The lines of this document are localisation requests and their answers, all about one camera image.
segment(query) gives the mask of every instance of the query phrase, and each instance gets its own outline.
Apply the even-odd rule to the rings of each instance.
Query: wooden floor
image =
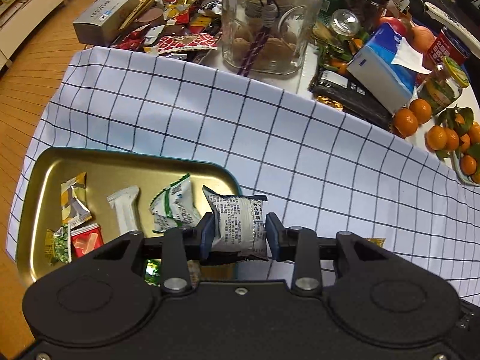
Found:
[[[22,315],[25,287],[5,252],[8,216],[23,157],[45,104],[73,54],[83,50],[71,22],[95,0],[69,0],[26,40],[0,76],[0,352],[14,357],[33,340]]]

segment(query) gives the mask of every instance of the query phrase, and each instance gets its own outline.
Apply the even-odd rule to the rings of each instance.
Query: pile of snack packets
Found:
[[[111,47],[200,63],[217,49],[221,0],[141,0]]]
[[[215,237],[211,251],[234,254],[242,259],[268,260],[263,224],[263,202],[267,197],[219,195],[205,185],[202,190],[215,216]],[[119,236],[129,231],[142,231],[138,221],[139,192],[140,188],[132,185],[106,197],[116,213]],[[48,229],[45,238],[45,255],[50,264],[71,262],[72,250],[80,258],[103,245],[101,227],[93,222],[86,197],[85,172],[62,183],[62,226],[57,231]],[[154,233],[162,234],[180,226],[195,227],[202,217],[194,204],[190,174],[163,188],[152,198],[148,210],[153,215]],[[380,238],[370,240],[378,246],[383,246],[385,241]],[[201,276],[200,265],[190,261],[189,269],[192,284],[196,285]],[[159,285],[160,272],[160,260],[147,260],[147,283]]]

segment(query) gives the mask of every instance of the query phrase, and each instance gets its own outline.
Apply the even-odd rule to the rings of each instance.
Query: large glass jar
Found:
[[[417,94],[430,104],[432,114],[436,115],[458,99],[468,85],[469,79],[462,68],[451,57],[444,56],[418,87]]]
[[[289,74],[303,65],[305,50],[323,0],[275,0],[279,14],[269,38],[253,64],[256,71]],[[259,17],[245,14],[247,6],[261,7],[259,0],[222,0],[222,53],[239,68],[256,34],[262,28]]]

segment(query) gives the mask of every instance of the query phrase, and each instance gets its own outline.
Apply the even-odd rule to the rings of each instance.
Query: metal tray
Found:
[[[186,173],[191,175],[193,201],[201,215],[211,211],[202,192],[204,184],[222,195],[239,194],[231,173],[213,163],[115,151],[47,149],[34,165],[18,234],[17,267],[27,285],[62,265],[49,266],[45,234],[48,228],[56,230],[62,224],[61,183],[81,172],[86,172],[87,206],[102,228],[105,243],[120,235],[107,196],[130,185],[140,187],[138,213],[146,237],[158,236],[152,232],[153,216],[148,210],[152,198]]]

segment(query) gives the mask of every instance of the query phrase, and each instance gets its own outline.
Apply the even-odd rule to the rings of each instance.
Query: glass jar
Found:
[[[269,38],[253,64],[253,70],[289,74],[303,65],[322,0],[275,0],[279,14]],[[256,34],[262,28],[259,17],[245,14],[247,5],[260,7],[259,0],[222,0],[222,55],[239,68]]]
[[[462,68],[451,57],[444,56],[418,87],[417,94],[430,104],[432,114],[436,115],[458,99],[468,85],[469,79]]]

